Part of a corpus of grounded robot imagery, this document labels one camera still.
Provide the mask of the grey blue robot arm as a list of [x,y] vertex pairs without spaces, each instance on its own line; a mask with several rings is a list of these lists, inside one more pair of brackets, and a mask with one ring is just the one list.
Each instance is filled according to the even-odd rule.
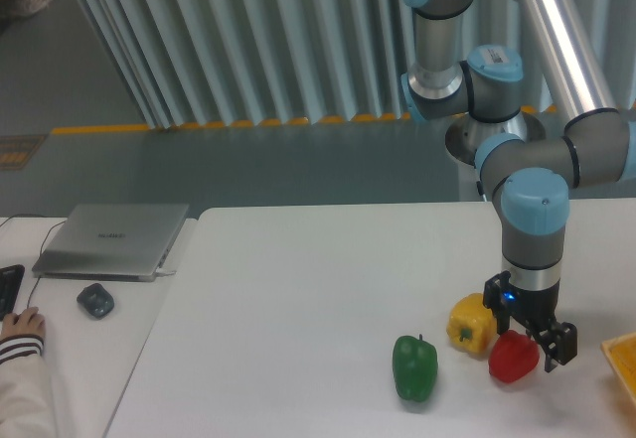
[[574,0],[514,0],[538,45],[564,120],[554,140],[529,142],[507,129],[521,115],[520,58],[500,46],[459,56],[461,15],[473,0],[402,0],[413,17],[415,60],[401,83],[410,115],[465,113],[496,132],[476,146],[481,192],[502,226],[503,271],[484,287],[499,332],[521,324],[543,349],[546,369],[577,353],[577,330],[555,315],[572,190],[635,175],[635,127],[610,93]]

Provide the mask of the person's hand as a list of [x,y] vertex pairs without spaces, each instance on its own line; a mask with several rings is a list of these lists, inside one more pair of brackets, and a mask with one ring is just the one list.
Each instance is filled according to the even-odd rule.
[[45,318],[38,307],[27,308],[20,314],[7,314],[1,328],[1,362],[29,355],[40,356],[45,337]]

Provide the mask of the white striped sleeve forearm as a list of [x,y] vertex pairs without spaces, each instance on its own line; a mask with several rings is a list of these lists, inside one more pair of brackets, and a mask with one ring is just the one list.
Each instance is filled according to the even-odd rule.
[[1,436],[57,437],[44,340],[18,335],[1,341]]

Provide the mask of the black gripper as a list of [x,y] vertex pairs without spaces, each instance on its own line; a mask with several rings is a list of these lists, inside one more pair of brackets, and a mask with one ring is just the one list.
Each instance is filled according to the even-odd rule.
[[578,331],[576,325],[556,319],[560,282],[531,291],[510,284],[510,278],[509,271],[502,271],[484,284],[483,305],[492,312],[497,334],[506,333],[514,319],[543,350],[545,372],[566,365],[577,356]]

